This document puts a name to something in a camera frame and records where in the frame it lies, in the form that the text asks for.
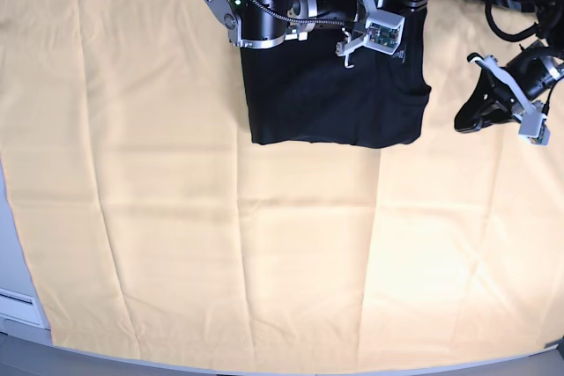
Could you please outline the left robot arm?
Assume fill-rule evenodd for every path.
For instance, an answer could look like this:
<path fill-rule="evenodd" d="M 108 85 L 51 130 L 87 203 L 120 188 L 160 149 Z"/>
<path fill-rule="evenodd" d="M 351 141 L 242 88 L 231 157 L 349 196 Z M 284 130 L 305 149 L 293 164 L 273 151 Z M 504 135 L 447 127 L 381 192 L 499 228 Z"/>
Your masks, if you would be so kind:
<path fill-rule="evenodd" d="M 518 33 L 507 33 L 494 20 L 495 0 L 485 1 L 486 22 L 501 40 L 518 43 L 533 37 L 528 47 L 501 66 L 492 55 L 476 52 L 468 63 L 480 67 L 470 98 L 455 116 L 458 133 L 478 132 L 493 125 L 515 122 L 519 136 L 546 145 L 550 136 L 546 120 L 555 88 L 563 82 L 563 0 L 516 0 L 531 10 L 537 21 Z"/>

